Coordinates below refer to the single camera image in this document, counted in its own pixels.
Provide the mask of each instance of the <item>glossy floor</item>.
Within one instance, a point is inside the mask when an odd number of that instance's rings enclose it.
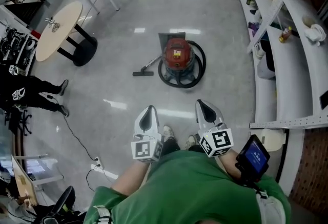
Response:
[[[58,9],[71,1],[64,0]],[[74,133],[93,157],[101,157],[108,172],[107,178],[102,171],[91,172],[91,187],[109,186],[108,179],[112,181],[132,163],[134,120],[148,105],[157,109],[160,130],[170,125],[183,147],[198,130],[195,101],[210,101],[221,109],[240,151],[254,119],[255,85],[239,0],[115,0],[119,11],[108,0],[92,0],[99,15],[86,1],[79,1],[84,5],[80,24],[98,40],[95,56],[87,65],[76,67],[55,53],[42,63],[35,62],[32,74],[57,85],[69,79],[65,95],[57,99],[70,110],[68,122]],[[154,76],[133,77],[132,72],[160,53],[158,33],[176,31],[185,31],[187,39],[204,49],[207,69],[202,81],[189,90],[169,87],[159,79],[157,64],[149,68]],[[76,32],[71,37],[81,40]],[[73,52],[68,43],[63,48]],[[64,175],[64,180],[45,185],[46,193],[55,199],[73,185],[77,206],[87,207],[93,193],[85,177],[94,162],[60,113],[42,109],[31,113],[33,133],[26,137],[27,154],[50,154]]]

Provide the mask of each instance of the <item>shoe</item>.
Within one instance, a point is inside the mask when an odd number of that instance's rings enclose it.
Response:
[[[67,85],[68,85],[68,80],[65,79],[64,82],[62,83],[62,85],[60,86],[61,87],[60,92],[59,92],[60,96],[62,96],[64,94]]]
[[[60,106],[59,112],[62,113],[64,117],[69,117],[70,115],[70,112],[68,112],[67,108],[64,107],[63,105]]]
[[[186,141],[185,150],[188,150],[190,147],[197,145],[197,138],[194,135],[190,135]]]
[[[170,128],[169,126],[165,125],[163,127],[163,135],[164,135],[164,142],[169,140],[169,138],[173,138],[175,139],[174,133],[172,128]]]

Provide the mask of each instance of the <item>round table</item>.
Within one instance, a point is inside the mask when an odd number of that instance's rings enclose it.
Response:
[[[52,26],[46,26],[36,47],[36,60],[42,62],[48,59],[55,51],[72,60],[76,66],[83,66],[92,59],[97,50],[98,42],[96,38],[88,35],[77,24],[82,8],[82,3],[76,1],[66,5],[52,18],[60,24],[60,27],[53,32]],[[79,44],[69,37],[73,28],[85,38]],[[60,47],[64,40],[76,47],[73,55]]]

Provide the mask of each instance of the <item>green shirt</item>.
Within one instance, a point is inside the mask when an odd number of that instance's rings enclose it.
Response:
[[[258,186],[281,201],[288,224],[290,205],[280,186],[266,175]],[[93,206],[100,205],[111,211],[115,224],[261,223],[255,191],[234,183],[215,159],[193,151],[175,151],[152,163],[145,185],[129,197],[98,187],[85,224],[98,220]]]

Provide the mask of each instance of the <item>screen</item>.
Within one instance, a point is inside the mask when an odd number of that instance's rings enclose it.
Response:
[[[245,152],[246,158],[250,161],[253,167],[256,169],[257,172],[260,172],[263,168],[264,164],[266,163],[267,159],[265,155],[260,150],[259,146],[252,142],[250,148]]]

